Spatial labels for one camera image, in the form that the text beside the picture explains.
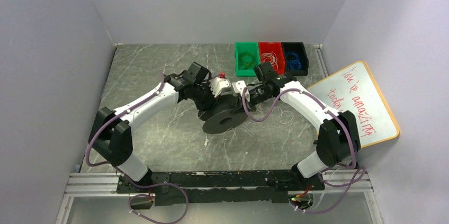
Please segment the black cable spool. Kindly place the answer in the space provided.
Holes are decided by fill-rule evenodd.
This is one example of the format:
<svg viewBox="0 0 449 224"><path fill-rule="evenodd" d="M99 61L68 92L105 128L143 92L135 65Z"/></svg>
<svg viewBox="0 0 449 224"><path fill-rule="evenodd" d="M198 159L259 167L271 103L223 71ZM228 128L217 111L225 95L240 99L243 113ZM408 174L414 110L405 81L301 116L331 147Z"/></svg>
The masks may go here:
<svg viewBox="0 0 449 224"><path fill-rule="evenodd" d="M233 95L218 97L211 109L198 111L197 116L204 122L203 132L213 135L240 126L248 118L241 99Z"/></svg>

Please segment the red plastic bin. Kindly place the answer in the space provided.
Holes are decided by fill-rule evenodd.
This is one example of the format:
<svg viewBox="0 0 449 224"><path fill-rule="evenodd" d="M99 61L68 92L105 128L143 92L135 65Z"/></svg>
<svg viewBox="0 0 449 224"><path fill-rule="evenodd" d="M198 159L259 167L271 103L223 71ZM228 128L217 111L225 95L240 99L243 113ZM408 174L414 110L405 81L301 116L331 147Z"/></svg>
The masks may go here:
<svg viewBox="0 0 449 224"><path fill-rule="evenodd" d="M279 74L285 72L285 57L280 42L259 42L259 56L261 63L269 62L273 69Z"/></svg>

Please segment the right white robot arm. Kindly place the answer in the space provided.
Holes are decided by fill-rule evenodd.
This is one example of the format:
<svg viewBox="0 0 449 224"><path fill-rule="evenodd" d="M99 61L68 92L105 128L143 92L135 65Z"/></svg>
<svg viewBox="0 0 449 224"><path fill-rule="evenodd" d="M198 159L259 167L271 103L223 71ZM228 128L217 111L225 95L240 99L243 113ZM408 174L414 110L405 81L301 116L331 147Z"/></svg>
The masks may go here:
<svg viewBox="0 0 449 224"><path fill-rule="evenodd" d="M351 111L340 112L325 104L310 93L293 75L279 75L272 65L264 62L254 69L259 85L248 89L241 82L235 83L236 93L240 95L243 109L255 122L263 122L268 116L255 118L249 108L273 99L272 108L278 101L291 106L304 116L317 130L316 148L305 159L292 167L301 178L311 178L346 158L352 159L350 168L356 166L356 153L361 148L355 115Z"/></svg>

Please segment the whiteboard with wooden frame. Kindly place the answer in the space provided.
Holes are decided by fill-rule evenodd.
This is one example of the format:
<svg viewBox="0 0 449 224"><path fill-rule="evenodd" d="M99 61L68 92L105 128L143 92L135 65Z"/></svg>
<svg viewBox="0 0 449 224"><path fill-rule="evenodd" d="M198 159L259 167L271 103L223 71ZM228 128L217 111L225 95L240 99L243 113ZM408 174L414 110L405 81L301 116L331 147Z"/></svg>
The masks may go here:
<svg viewBox="0 0 449 224"><path fill-rule="evenodd" d="M339 111L351 111L361 147L395 139L399 126L367 64L357 61L308 87L308 91Z"/></svg>

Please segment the green plastic bin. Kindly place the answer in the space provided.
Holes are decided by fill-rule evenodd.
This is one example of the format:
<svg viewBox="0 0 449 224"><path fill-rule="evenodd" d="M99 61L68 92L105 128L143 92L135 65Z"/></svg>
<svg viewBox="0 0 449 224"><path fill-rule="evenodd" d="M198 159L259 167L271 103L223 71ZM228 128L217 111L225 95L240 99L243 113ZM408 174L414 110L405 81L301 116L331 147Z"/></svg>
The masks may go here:
<svg viewBox="0 0 449 224"><path fill-rule="evenodd" d="M254 68L261 63L258 42L236 42L235 61L237 77L255 77Z"/></svg>

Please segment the aluminium extrusion frame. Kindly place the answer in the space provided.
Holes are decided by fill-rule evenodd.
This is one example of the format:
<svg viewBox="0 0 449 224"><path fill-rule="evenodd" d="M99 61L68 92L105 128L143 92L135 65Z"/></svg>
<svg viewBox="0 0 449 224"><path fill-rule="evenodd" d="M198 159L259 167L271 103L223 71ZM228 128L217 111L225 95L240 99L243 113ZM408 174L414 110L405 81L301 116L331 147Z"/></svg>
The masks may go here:
<svg viewBox="0 0 449 224"><path fill-rule="evenodd" d="M358 176L355 170L332 169L323 174L325 189L322 191L306 190L301 194L290 197L289 201L302 202L305 208L315 210L326 194L360 193L364 196L369 214L373 223L383 223L378 204L374 196L374 189L368 174L361 176L361 179L350 188L345 186L351 182L352 178ZM116 188L120 173L72 173L64 192L64 199L57 216L57 223L67 223L73 201L77 197L132 197L138 194L118 194Z"/></svg>

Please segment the black plastic bin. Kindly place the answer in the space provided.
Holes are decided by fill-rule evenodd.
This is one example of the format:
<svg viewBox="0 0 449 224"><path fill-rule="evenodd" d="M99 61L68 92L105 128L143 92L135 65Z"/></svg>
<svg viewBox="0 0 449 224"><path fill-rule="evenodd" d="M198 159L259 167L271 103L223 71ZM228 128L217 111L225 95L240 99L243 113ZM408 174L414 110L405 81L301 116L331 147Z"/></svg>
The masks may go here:
<svg viewBox="0 0 449 224"><path fill-rule="evenodd" d="M285 57L285 72L293 76L307 76L309 59L303 42L281 42Z"/></svg>

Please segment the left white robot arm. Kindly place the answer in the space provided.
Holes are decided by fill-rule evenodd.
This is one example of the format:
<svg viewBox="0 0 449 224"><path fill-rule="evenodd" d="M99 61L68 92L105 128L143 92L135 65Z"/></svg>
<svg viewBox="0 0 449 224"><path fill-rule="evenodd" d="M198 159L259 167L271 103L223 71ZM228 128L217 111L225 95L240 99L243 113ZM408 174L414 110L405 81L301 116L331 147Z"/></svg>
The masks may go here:
<svg viewBox="0 0 449 224"><path fill-rule="evenodd" d="M162 109L183 100L194 101L201 112L210 110L216 100L210 83L216 78L225 78L225 74L213 75L193 62L180 74L162 75L154 89L131 103L115 109L99 109L85 152L86 165L109 164L137 187L152 185L152 170L133 152L133 133Z"/></svg>

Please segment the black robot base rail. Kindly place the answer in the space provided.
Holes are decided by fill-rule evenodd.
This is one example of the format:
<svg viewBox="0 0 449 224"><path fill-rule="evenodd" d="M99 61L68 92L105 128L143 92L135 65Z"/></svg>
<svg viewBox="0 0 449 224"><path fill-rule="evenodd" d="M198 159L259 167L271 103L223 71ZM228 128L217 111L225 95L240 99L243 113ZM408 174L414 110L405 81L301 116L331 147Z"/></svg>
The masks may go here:
<svg viewBox="0 0 449 224"><path fill-rule="evenodd" d="M322 191L317 175L303 178L290 169L254 171L154 172L149 188L135 187L119 178L118 194L153 194L156 206L189 203L256 202L287 203L306 190Z"/></svg>

